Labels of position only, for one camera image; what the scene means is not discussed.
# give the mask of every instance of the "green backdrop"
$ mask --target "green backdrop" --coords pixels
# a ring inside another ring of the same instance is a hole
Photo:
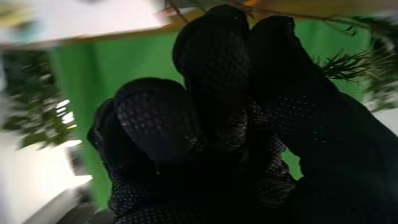
[[[300,22],[296,34],[314,58],[323,59],[334,56],[343,49],[344,52],[353,53],[367,48],[366,31],[360,31],[355,37],[346,36],[321,22]],[[99,209],[106,207],[110,182],[97,154],[85,141],[92,115],[103,100],[112,97],[117,88],[131,79],[151,76],[181,82],[170,61],[174,38],[176,33],[168,33],[153,37],[64,46],[49,50],[58,86],[74,111],[76,135],[83,140],[83,161],[94,177],[92,197]],[[339,82],[337,86],[359,99],[360,89],[355,83]],[[289,163],[291,174],[298,178],[298,159],[286,153],[284,160]]]

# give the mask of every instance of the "black glove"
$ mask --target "black glove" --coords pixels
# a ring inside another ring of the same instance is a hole
[[[304,174],[282,223],[396,223],[398,139],[325,78],[293,28],[270,17],[247,41],[252,96]]]
[[[279,207],[293,189],[284,146],[248,94],[247,34],[243,12],[216,7],[176,40],[188,92],[142,79],[99,108],[89,140],[117,223],[261,222],[256,209]]]

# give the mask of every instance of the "dark fabric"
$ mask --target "dark fabric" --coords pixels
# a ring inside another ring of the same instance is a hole
[[[89,132],[115,223],[398,223],[396,136],[321,75],[293,20],[270,17],[248,32],[243,12],[218,6],[172,58],[186,90],[131,81]]]
[[[396,223],[398,139],[321,75],[289,18],[257,23],[248,49],[256,100],[300,157],[286,223]]]

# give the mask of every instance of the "light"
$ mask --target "light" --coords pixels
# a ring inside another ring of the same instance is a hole
[[[57,114],[65,111],[65,107],[57,110]]]
[[[69,112],[62,117],[62,123],[67,124],[74,121],[73,112]]]
[[[67,129],[73,129],[76,127],[76,125],[71,125],[69,127],[67,127]]]
[[[73,146],[76,146],[76,145],[80,145],[81,144],[81,140],[69,140],[69,141],[65,141],[60,145],[58,145],[58,147],[60,148],[69,148],[69,147],[73,147]]]
[[[64,107],[69,103],[69,100],[64,100],[58,104],[57,104],[57,108]]]

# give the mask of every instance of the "white wall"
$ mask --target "white wall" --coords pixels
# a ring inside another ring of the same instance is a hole
[[[0,96],[0,123],[7,101]],[[17,150],[19,136],[0,131],[0,224],[21,224],[73,184],[60,148]]]
[[[1,43],[32,43],[160,28],[153,0],[23,0],[33,26],[25,32],[0,28]]]
[[[398,109],[376,112],[375,117],[398,135]]]

